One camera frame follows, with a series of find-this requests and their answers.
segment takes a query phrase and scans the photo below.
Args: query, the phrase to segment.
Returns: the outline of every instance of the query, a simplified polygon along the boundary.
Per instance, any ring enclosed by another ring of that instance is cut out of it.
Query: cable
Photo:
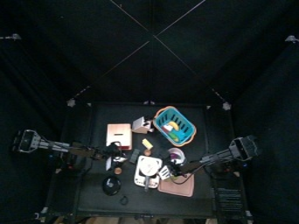
[[[189,177],[183,182],[181,182],[181,183],[175,182],[174,179],[173,179],[173,177],[171,177],[171,181],[173,181],[177,185],[183,185],[183,184],[189,181],[189,179],[191,178],[191,176],[195,174],[195,172],[197,172],[199,169],[202,169],[206,165],[213,165],[213,164],[215,164],[215,162],[210,162],[210,163],[203,164],[202,166],[199,166],[199,167],[191,172],[190,177]]]

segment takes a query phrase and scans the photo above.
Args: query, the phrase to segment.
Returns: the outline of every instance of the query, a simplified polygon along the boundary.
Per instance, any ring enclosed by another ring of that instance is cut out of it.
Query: black wall
[[[247,173],[259,223],[298,223],[299,45],[290,45],[234,106],[239,136],[258,136],[263,154]]]
[[[10,153],[15,133],[33,129],[59,140],[67,103],[13,42],[2,43],[0,77],[0,222],[5,223],[33,218],[42,211],[51,180],[49,153]]]
[[[49,154],[13,156],[13,136],[35,129],[59,140],[66,101],[91,85],[78,102],[222,104],[214,88],[237,134],[257,135],[263,149],[250,209],[259,223],[297,223],[299,44],[285,39],[298,1],[207,0],[162,35],[201,1],[115,2],[149,31],[111,1],[2,2],[0,36],[23,40],[0,39],[0,222],[42,211],[50,183]]]

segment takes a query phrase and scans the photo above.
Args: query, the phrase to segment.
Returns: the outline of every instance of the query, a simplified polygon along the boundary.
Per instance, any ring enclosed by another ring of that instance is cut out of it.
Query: pink object
[[[186,177],[181,176],[175,182],[182,183],[186,180]],[[193,190],[194,190],[194,175],[191,175],[190,179],[186,181],[185,184],[177,185],[170,179],[162,180],[161,185],[158,186],[158,191],[162,193],[170,193],[182,195],[186,197],[193,196]]]

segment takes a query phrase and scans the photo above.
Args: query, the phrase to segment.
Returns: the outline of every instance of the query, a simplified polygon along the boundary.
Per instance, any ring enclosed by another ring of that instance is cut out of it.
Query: plastic basket
[[[179,130],[173,129],[170,132],[166,132],[165,125],[167,125],[170,122],[175,122],[179,125]],[[157,112],[154,117],[154,126],[159,129],[165,137],[177,147],[182,147],[189,144],[197,134],[195,126],[187,120],[179,110],[173,106],[162,108]]]

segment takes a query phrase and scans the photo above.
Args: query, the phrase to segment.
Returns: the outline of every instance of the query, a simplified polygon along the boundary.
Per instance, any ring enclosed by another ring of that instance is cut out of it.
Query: white object
[[[171,177],[171,172],[170,172],[167,165],[163,167],[163,169],[159,171],[158,174],[159,174],[162,180],[166,180]]]
[[[107,125],[107,146],[114,142],[121,142],[121,150],[133,150],[133,131],[130,123],[111,123]]]
[[[135,184],[138,186],[146,186],[146,176],[149,176],[149,188],[157,188],[159,186],[161,177],[155,174],[162,166],[163,160],[161,158],[141,156],[135,168]]]
[[[141,133],[141,134],[147,134],[147,131],[154,132],[155,129],[151,128],[153,126],[153,121],[146,122],[146,118],[141,117],[134,121],[133,125],[133,132]]]

